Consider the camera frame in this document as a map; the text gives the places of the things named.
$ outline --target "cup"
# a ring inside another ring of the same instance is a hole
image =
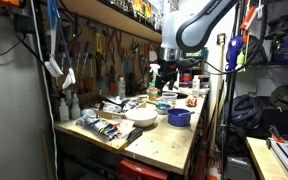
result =
[[[176,105],[176,98],[177,98],[176,93],[172,93],[172,92],[162,93],[162,98],[166,99],[167,104],[169,104],[171,106]]]

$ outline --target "yellow tool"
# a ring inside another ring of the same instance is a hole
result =
[[[101,34],[96,32],[96,82],[99,90],[99,94],[102,94],[103,90],[103,77],[102,77],[102,61],[103,61],[103,49]]]

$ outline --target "black bag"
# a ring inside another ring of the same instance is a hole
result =
[[[262,120],[264,129],[274,125],[282,136],[288,135],[288,109],[268,107],[263,111]]]
[[[260,44],[261,48],[258,52],[255,52],[256,50],[256,46]],[[246,46],[247,43],[244,43],[242,46],[242,51],[243,54],[246,55]],[[257,53],[256,56],[254,57],[254,59],[252,60],[252,62],[250,64],[261,64],[261,63],[266,63],[267,62],[267,57],[265,54],[265,49],[263,47],[263,45],[260,43],[260,40],[253,35],[249,36],[249,43],[248,43],[248,48],[247,48],[247,57],[250,57],[252,54]],[[226,52],[226,61],[229,62],[230,61],[230,50],[227,49]]]
[[[256,129],[260,124],[265,105],[256,97],[248,94],[233,99],[230,122],[242,129]],[[229,102],[224,105],[224,120],[228,121]]]
[[[288,85],[277,87],[270,96],[270,102],[275,107],[288,109]]]
[[[281,38],[288,34],[288,15],[281,16],[268,23],[270,30],[265,39]]]
[[[228,156],[247,156],[248,150],[246,146],[246,135],[241,129],[229,128],[229,138],[227,139],[227,155]],[[216,130],[215,143],[217,148],[222,151],[223,138],[225,137],[224,127],[219,126]]]

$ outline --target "workbench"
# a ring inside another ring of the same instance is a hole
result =
[[[262,139],[247,137],[247,147],[261,179],[287,180],[288,172]]]
[[[190,125],[175,127],[167,122],[167,115],[158,115],[155,123],[144,128],[143,135],[131,144],[125,142],[103,142],[93,132],[74,125],[73,121],[56,123],[57,132],[74,136],[88,143],[92,143],[107,151],[119,154],[167,172],[184,175],[187,173],[191,153],[196,144],[196,136],[201,121],[201,112],[205,109],[205,97],[199,97],[196,107],[187,107],[185,99],[176,101],[176,108],[186,108],[195,111]],[[147,104],[147,108],[155,109],[155,105]]]

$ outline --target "gray wall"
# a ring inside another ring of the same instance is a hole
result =
[[[0,28],[0,53],[17,42]],[[41,73],[19,45],[0,57],[0,180],[45,180],[41,128],[48,121]]]

